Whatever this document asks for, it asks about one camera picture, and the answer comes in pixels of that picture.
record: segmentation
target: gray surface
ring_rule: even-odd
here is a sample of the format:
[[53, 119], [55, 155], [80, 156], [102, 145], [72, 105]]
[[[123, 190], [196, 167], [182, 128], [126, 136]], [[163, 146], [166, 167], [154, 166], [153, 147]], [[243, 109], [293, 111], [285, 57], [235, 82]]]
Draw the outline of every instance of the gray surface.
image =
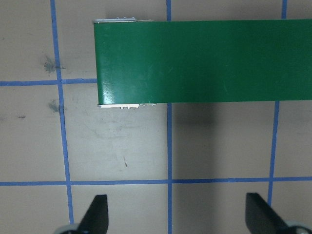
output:
[[[56, 0], [62, 78], [95, 78], [92, 20], [166, 20], [165, 0]], [[279, 19], [282, 0], [172, 0], [173, 20]], [[310, 0], [288, 0], [311, 18]], [[50, 2], [1, 1], [0, 81], [56, 79]], [[64, 85], [72, 180], [167, 178], [166, 105], [97, 108], [95, 84]], [[275, 176], [312, 176], [310, 101], [281, 102]], [[268, 177], [273, 102], [173, 105], [173, 177]], [[0, 87], [0, 181], [64, 181], [56, 85]], [[275, 182], [273, 207], [312, 226], [311, 182]], [[244, 195], [267, 183], [173, 185], [173, 233], [248, 233]], [[73, 186], [78, 222], [108, 194], [109, 234], [167, 232], [167, 186]], [[68, 223], [66, 186], [0, 186], [1, 233], [52, 233]]]

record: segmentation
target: blue tape line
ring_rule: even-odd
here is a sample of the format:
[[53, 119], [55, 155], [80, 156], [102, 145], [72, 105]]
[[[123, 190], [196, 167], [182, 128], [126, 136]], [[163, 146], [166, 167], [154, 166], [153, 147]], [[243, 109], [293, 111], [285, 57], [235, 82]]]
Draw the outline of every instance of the blue tape line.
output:
[[272, 194], [273, 194], [273, 177], [274, 177], [274, 168], [275, 168], [278, 114], [279, 114], [279, 101], [276, 101], [275, 106], [274, 106], [273, 135], [272, 135], [271, 161], [270, 161], [270, 181], [269, 181], [269, 189], [268, 189], [268, 204], [269, 205], [272, 204]]
[[172, 234], [172, 183], [168, 183], [168, 234]]
[[167, 104], [168, 234], [172, 233], [172, 104]]
[[101, 181], [71, 181], [71, 185], [125, 185], [125, 184], [167, 184], [166, 179], [151, 180], [101, 180]]
[[65, 181], [22, 181], [22, 182], [0, 182], [0, 186], [52, 186], [66, 185]]
[[287, 0], [283, 0], [282, 3], [282, 19], [286, 19], [287, 17]]
[[166, 5], [167, 5], [167, 21], [171, 21], [171, 0], [167, 0]]
[[51, 7], [51, 18], [52, 18], [54, 58], [55, 58], [55, 65], [57, 68], [56, 72], [57, 72], [57, 80], [58, 80], [59, 115], [60, 115], [61, 136], [62, 136], [63, 155], [64, 155], [69, 223], [73, 224], [74, 213], [73, 213], [72, 189], [71, 189], [71, 183], [70, 183], [67, 138], [66, 138], [66, 127], [65, 127], [64, 95], [63, 95], [63, 86], [62, 86], [62, 75], [60, 71], [60, 61], [59, 61], [59, 41], [58, 41], [58, 27], [57, 27], [55, 0], [50, 0], [50, 7]]
[[291, 181], [312, 181], [312, 176], [303, 177], [274, 177], [273, 181], [276, 182], [291, 182]]
[[172, 179], [172, 104], [167, 104], [168, 180]]
[[0, 86], [56, 85], [57, 80], [0, 81]]
[[263, 178], [215, 178], [215, 179], [173, 179], [173, 184], [199, 184], [199, 183], [239, 183], [239, 182], [268, 182]]
[[93, 84], [97, 79], [62, 79], [62, 84]]
[[[127, 184], [198, 184], [198, 183], [248, 183], [248, 182], [292, 182], [312, 181], [312, 176], [300, 177], [258, 177], [258, 178], [214, 178], [214, 179], [154, 179], [154, 180], [99, 180], [99, 181], [70, 181], [70, 185], [127, 185]], [[66, 181], [12, 181], [0, 182], [0, 186], [67, 186]]]

